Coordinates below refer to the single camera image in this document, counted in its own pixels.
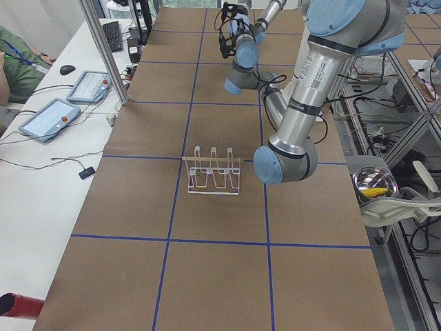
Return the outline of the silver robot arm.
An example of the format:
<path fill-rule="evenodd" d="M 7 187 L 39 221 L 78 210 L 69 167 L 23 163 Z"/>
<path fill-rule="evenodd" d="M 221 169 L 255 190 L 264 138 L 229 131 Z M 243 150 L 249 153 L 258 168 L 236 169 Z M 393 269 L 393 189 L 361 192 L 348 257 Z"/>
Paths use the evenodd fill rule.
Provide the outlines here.
<path fill-rule="evenodd" d="M 220 52 L 225 59 L 233 58 L 224 89 L 230 94 L 241 94 L 243 90 L 257 91 L 274 130 L 279 128 L 287 108 L 279 88 L 287 76 L 257 70 L 258 47 L 265 40 L 270 23 L 285 4 L 285 1 L 270 1 L 261 16 L 251 23 L 251 1 L 239 1 L 237 4 L 225 2 L 220 17 L 221 24 L 228 25 L 229 37 L 224 37 L 222 27 L 218 28 Z"/>
<path fill-rule="evenodd" d="M 306 15 L 309 54 L 277 131 L 254 153 L 266 184 L 301 181 L 316 169 L 309 131 L 332 83 L 352 56 L 390 52 L 404 41 L 407 1 L 312 1 Z"/>

